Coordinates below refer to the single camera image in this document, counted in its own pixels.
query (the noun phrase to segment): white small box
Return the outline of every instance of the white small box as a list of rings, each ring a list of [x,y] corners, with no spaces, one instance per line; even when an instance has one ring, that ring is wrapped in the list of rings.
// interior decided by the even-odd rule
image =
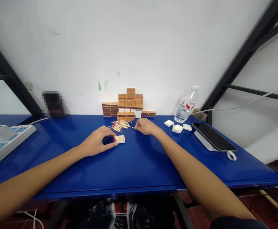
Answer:
[[[166,126],[168,126],[168,127],[170,127],[170,126],[173,125],[173,124],[174,124],[174,122],[171,121],[171,120],[167,120],[167,121],[164,123],[164,125],[166,125]]]
[[[182,126],[180,126],[180,125],[173,125],[173,128],[172,128],[173,132],[180,134],[182,130],[183,130]]]
[[[113,141],[118,143],[118,144],[125,143],[125,137],[124,137],[124,135],[114,136]]]
[[[5,142],[15,135],[7,125],[0,125],[0,142]]]

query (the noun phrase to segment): water bottle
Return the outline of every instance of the water bottle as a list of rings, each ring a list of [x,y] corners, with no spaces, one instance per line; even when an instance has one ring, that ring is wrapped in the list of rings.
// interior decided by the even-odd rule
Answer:
[[[199,86],[192,86],[191,90],[182,97],[179,107],[175,114],[175,121],[183,123],[187,120],[190,113],[194,109],[196,102],[198,101],[197,91]]]

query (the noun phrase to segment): plastic bottle cap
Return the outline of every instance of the plastic bottle cap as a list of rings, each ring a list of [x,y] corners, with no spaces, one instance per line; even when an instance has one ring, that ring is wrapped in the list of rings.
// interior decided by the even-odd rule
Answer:
[[[198,90],[198,89],[199,89],[199,86],[192,86],[191,89],[193,89],[193,90]]]

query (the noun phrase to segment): phone screen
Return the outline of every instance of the phone screen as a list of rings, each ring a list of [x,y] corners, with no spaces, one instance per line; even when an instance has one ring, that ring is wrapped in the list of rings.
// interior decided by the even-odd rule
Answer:
[[[193,123],[193,125],[199,130],[204,136],[206,136],[217,148],[221,150],[237,150],[232,144],[226,139],[220,136],[215,130],[209,127],[205,123]]]

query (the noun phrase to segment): white cable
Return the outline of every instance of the white cable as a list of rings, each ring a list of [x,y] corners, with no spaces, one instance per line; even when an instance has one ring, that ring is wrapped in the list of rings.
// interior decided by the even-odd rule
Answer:
[[[267,94],[264,94],[264,95],[262,95],[261,97],[259,97],[259,98],[257,98],[257,99],[254,99],[254,100],[248,102],[247,104],[245,104],[245,105],[243,105],[243,106],[241,106],[241,107],[236,107],[236,108],[215,108],[215,109],[199,111],[199,112],[195,112],[195,113],[191,113],[191,114],[198,114],[198,113],[201,113],[201,112],[211,111],[211,110],[230,110],[230,109],[243,108],[243,107],[249,105],[250,103],[253,103],[253,102],[255,102],[255,101],[257,101],[257,100],[259,100],[259,99],[261,99],[261,98],[264,98],[264,97],[266,97],[266,96],[268,96],[268,95],[271,95],[271,94],[273,94],[273,93],[276,93],[276,92],[278,92],[278,90],[275,90],[275,91],[273,91],[273,92],[269,92],[269,93],[267,93]]]
[[[40,224],[41,224],[41,228],[42,229],[44,229],[44,224],[42,223],[42,221],[40,221],[38,218],[36,218],[35,216],[33,216],[33,215],[31,215],[30,213],[28,213],[28,212],[23,212],[24,214],[27,214],[28,216],[31,216],[33,219],[36,219]]]
[[[35,218],[33,219],[33,229],[35,229]]]
[[[231,161],[236,161],[236,156],[232,151],[227,151],[227,156]]]
[[[39,121],[46,120],[46,119],[49,119],[49,118],[39,119],[39,120],[37,120],[37,121],[31,122],[29,125],[33,125],[33,124],[35,124],[35,123],[37,123],[37,122],[39,122]]]

